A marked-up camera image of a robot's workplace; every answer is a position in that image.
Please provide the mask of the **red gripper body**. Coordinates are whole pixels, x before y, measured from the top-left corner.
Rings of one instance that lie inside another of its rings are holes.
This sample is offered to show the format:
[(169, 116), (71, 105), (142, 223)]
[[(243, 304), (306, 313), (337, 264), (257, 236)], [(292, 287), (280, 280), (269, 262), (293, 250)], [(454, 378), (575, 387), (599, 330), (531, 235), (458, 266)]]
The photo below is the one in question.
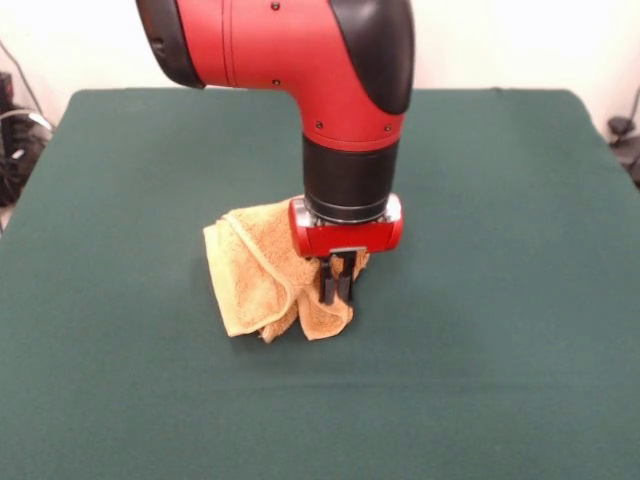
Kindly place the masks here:
[(404, 217), (389, 222), (359, 225), (327, 224), (311, 226), (311, 217), (290, 209), (293, 245), (301, 257), (328, 257), (334, 253), (364, 250), (380, 253), (395, 249), (400, 243)]

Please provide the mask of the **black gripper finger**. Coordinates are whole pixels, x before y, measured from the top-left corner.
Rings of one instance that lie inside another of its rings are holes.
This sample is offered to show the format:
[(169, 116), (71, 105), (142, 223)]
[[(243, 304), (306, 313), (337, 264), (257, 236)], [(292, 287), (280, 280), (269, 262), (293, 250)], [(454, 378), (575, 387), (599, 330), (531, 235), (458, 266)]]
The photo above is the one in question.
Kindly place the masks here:
[(338, 255), (342, 260), (342, 270), (337, 280), (337, 293), (345, 303), (351, 303), (353, 300), (353, 281), (357, 256), (357, 251), (347, 251)]
[(319, 302), (324, 305), (332, 305), (334, 302), (336, 281), (333, 275), (331, 258), (320, 259), (320, 283)]

